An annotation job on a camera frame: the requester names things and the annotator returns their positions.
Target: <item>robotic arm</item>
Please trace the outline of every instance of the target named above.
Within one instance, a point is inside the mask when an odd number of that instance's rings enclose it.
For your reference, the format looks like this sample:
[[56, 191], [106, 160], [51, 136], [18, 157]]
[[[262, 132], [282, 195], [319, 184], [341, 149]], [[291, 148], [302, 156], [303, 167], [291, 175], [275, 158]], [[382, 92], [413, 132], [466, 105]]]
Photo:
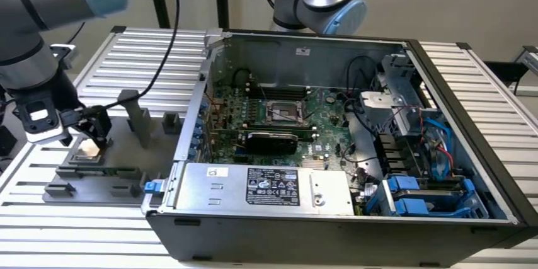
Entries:
[[0, 0], [0, 3], [0, 86], [18, 104], [15, 113], [28, 141], [62, 140], [68, 144], [68, 126], [95, 141], [106, 141], [110, 124], [106, 112], [80, 119], [84, 105], [40, 32], [116, 13], [126, 9], [127, 0]]
[[310, 28], [315, 33], [353, 35], [367, 13], [363, 0], [275, 0], [275, 31]]

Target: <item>warning label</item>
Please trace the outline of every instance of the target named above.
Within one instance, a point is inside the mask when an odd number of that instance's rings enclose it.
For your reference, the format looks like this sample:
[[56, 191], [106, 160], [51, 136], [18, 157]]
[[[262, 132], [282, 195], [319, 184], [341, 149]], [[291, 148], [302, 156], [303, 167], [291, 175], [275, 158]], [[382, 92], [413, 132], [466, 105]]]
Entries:
[[250, 168], [246, 202], [252, 205], [301, 206], [297, 170]]

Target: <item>power supply label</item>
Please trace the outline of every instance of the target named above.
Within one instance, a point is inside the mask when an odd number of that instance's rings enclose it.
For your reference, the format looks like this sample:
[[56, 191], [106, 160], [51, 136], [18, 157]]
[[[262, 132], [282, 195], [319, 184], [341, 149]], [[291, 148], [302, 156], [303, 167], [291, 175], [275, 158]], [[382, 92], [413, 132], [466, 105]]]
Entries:
[[250, 168], [246, 202], [251, 205], [301, 206], [297, 170]]

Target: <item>green circuit board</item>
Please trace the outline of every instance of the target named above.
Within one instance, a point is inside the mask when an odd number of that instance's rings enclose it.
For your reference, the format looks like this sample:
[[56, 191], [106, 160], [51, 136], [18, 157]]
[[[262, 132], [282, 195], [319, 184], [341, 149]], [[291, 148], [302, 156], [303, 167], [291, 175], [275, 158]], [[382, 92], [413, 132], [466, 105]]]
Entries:
[[[262, 100], [248, 98], [239, 89], [218, 88], [212, 114], [212, 162], [347, 170], [341, 167], [338, 147], [343, 151], [353, 141], [349, 127], [343, 127], [345, 104], [335, 95], [329, 89], [314, 89], [301, 101]], [[278, 114], [272, 115], [270, 108], [279, 108], [274, 110]], [[297, 118], [297, 112], [295, 120], [285, 118], [294, 108], [301, 108], [302, 119]], [[295, 154], [247, 154], [243, 138], [254, 130], [298, 135]]]

